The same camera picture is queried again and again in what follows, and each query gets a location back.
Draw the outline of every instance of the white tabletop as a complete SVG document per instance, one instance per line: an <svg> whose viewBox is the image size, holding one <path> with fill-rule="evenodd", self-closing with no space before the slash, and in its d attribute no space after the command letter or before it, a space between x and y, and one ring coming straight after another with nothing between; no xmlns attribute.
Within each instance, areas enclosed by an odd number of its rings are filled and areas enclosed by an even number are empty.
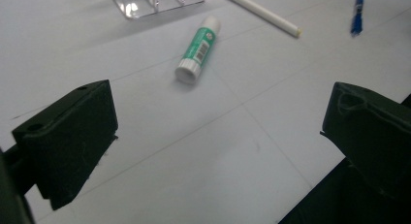
<svg viewBox="0 0 411 224"><path fill-rule="evenodd" d="M411 93L411 2L254 0L299 39L228 0L135 21L112 0L0 0L0 145L78 86L110 80L119 128L78 197L46 223L276 223L342 153L320 136L332 86ZM199 83L174 68L206 16L222 22Z"/></svg>

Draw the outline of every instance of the glue stick label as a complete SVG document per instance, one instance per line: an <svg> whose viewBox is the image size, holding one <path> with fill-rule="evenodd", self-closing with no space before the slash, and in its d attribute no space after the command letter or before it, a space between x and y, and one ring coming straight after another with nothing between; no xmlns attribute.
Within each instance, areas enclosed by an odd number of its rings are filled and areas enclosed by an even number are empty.
<svg viewBox="0 0 411 224"><path fill-rule="evenodd" d="M203 66L208 56L208 51L215 41L215 34L209 28L202 27L197 31L190 47L185 52L183 58L193 59Z"/></svg>

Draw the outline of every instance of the white stick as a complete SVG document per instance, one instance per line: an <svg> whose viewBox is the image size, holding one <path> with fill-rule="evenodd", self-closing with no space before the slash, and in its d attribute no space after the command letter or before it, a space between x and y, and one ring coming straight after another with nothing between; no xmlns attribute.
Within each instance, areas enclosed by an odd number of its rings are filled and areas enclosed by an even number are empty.
<svg viewBox="0 0 411 224"><path fill-rule="evenodd" d="M301 34L301 30L296 25L285 20L281 16L278 16L270 12L269 10L263 8L262 6L258 5L257 3L251 0L232 0L232 1L238 3L243 8L265 19L266 21L274 24L275 26L281 28L282 30L290 33L296 38L298 38Z"/></svg>

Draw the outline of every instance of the clear plastic container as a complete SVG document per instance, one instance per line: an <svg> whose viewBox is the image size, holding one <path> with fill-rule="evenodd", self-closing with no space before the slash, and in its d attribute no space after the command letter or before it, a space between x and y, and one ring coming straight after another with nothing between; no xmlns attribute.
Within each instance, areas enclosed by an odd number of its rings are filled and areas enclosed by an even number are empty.
<svg viewBox="0 0 411 224"><path fill-rule="evenodd" d="M113 0L121 13L135 19L171 9L202 3L205 0Z"/></svg>

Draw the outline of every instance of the glue stick cap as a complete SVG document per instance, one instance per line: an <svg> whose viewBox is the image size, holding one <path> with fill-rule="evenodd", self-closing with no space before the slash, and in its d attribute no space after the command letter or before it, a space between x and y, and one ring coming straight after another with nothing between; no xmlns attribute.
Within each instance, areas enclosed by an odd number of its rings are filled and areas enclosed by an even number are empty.
<svg viewBox="0 0 411 224"><path fill-rule="evenodd" d="M221 23L216 17L209 16L203 21L200 27L208 28L216 36L220 32ZM183 58L175 70L175 76L184 83L195 84L201 71L201 65L196 60L192 58Z"/></svg>
<svg viewBox="0 0 411 224"><path fill-rule="evenodd" d="M215 35L218 35L221 29L221 23L216 17L209 16L203 21L202 27L209 28Z"/></svg>

